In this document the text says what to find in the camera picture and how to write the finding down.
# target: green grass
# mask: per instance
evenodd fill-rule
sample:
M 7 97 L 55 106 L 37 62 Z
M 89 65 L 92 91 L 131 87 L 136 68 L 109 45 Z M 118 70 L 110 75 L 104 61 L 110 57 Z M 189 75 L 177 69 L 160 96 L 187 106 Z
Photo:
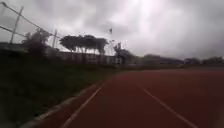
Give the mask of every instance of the green grass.
M 112 68 L 77 66 L 62 61 L 0 59 L 0 105 L 8 120 L 19 125 L 115 73 Z

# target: red running track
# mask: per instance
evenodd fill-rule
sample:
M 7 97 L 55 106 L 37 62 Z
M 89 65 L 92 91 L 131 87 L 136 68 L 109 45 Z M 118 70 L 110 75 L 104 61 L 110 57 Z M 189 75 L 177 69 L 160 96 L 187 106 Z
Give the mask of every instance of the red running track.
M 224 71 L 122 73 L 89 90 L 36 126 L 90 127 L 223 128 Z

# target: fence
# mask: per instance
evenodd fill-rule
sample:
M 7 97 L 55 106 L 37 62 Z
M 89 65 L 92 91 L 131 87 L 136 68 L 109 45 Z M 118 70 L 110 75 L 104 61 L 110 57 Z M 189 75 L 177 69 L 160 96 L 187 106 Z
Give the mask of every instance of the fence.
M 30 21 L 22 13 L 23 7 L 16 10 L 6 3 L 0 2 L 0 43 L 22 43 L 26 39 L 27 33 L 35 33 L 37 29 L 42 29 L 50 34 L 47 44 L 60 49 L 58 42 L 62 36 L 59 36 L 57 30 L 51 33 Z

